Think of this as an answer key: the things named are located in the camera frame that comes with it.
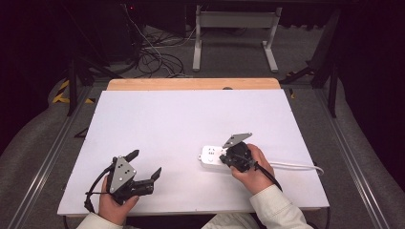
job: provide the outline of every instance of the metal stand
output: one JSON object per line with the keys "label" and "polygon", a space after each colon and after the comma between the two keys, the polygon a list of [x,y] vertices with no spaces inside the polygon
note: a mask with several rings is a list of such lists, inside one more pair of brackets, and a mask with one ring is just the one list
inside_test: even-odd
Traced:
{"label": "metal stand", "polygon": [[282,8],[276,12],[233,12],[233,11],[201,11],[201,6],[196,10],[196,44],[194,47],[193,71],[198,72],[201,65],[202,40],[201,28],[271,28],[267,41],[263,41],[268,65],[273,73],[278,72],[278,67],[271,51],[274,35],[280,20]]}

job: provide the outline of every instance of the power strip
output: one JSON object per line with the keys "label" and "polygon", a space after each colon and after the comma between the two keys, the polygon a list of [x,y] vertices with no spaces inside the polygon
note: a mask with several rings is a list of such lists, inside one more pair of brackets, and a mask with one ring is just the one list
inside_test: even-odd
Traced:
{"label": "power strip", "polygon": [[226,154],[226,149],[221,146],[204,146],[199,160],[204,168],[229,170],[229,167],[220,160],[220,156],[224,154]]}
{"label": "power strip", "polygon": [[[199,160],[202,162],[202,167],[208,169],[220,169],[229,170],[229,167],[220,160],[220,156],[226,154],[227,148],[221,146],[204,146],[202,147],[202,153],[199,155]],[[318,166],[313,165],[303,165],[303,164],[292,164],[284,162],[270,161],[270,165],[274,168],[289,168],[296,170],[308,170],[315,169],[319,176],[324,174],[324,170]]]}

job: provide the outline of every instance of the white paper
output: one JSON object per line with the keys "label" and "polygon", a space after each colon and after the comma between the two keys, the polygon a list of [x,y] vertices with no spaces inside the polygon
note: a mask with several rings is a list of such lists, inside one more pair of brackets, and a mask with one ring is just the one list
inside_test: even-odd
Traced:
{"label": "white paper", "polygon": [[[311,165],[306,144],[283,90],[103,92],[60,202],[59,215],[86,215],[85,193],[114,156],[139,149],[134,180],[161,167],[153,195],[131,215],[252,212],[251,194],[230,171],[203,168],[204,145],[222,146],[232,134],[253,133],[267,160]],[[329,206],[314,170],[275,168],[298,207]],[[99,191],[101,182],[95,188]],[[98,196],[92,196],[95,209]]]}

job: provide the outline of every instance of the gray carpet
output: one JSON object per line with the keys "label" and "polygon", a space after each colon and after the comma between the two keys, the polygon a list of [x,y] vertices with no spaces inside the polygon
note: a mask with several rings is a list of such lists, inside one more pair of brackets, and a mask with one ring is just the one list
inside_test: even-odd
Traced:
{"label": "gray carpet", "polygon": [[[189,41],[176,48],[159,49],[181,59],[185,74],[190,77],[275,77],[283,79],[286,73],[306,67],[319,40],[322,30],[279,28],[273,43],[273,53],[279,73],[271,73],[266,62],[261,41],[266,40],[267,30],[247,30],[241,35],[223,31],[208,31],[202,37],[202,64],[198,73],[192,72],[194,42]],[[161,69],[152,77],[166,76]],[[125,77],[140,75],[136,70],[125,73]],[[374,228],[370,209],[359,192],[356,180],[343,157],[338,139],[329,122],[329,115],[322,109],[322,102],[315,90],[309,86],[310,76],[303,77],[292,85],[285,86],[289,104],[293,110],[312,159],[322,168],[321,176],[330,201],[330,228]],[[105,90],[107,81],[99,78],[88,97],[98,98]],[[59,85],[50,93],[54,97]],[[287,88],[292,88],[291,98]],[[50,103],[50,108],[27,124],[14,138],[0,157],[0,228],[7,228],[21,201],[30,188],[47,153],[53,147],[59,131],[69,119],[69,105]],[[56,210],[63,195],[83,138],[75,138],[90,125],[96,104],[83,104],[60,148],[59,157],[46,177],[42,191],[32,209],[21,223],[21,228],[64,228],[62,217]],[[361,133],[345,102],[344,89],[339,85],[335,121],[341,127],[354,157],[370,183],[375,199],[390,228],[405,228],[405,195],[388,175],[376,157],[367,139]],[[308,221],[324,228],[327,211],[306,211]],[[76,228],[81,219],[68,219],[70,228]]]}

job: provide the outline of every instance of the white sleeve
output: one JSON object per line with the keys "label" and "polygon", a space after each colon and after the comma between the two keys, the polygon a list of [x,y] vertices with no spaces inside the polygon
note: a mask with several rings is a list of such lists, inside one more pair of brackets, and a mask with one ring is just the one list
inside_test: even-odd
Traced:
{"label": "white sleeve", "polygon": [[294,206],[275,185],[250,198],[259,220],[267,228],[312,228],[301,210]]}
{"label": "white sleeve", "polygon": [[111,221],[101,218],[99,215],[90,213],[87,217],[78,225],[77,229],[122,229],[122,226],[113,224]]}

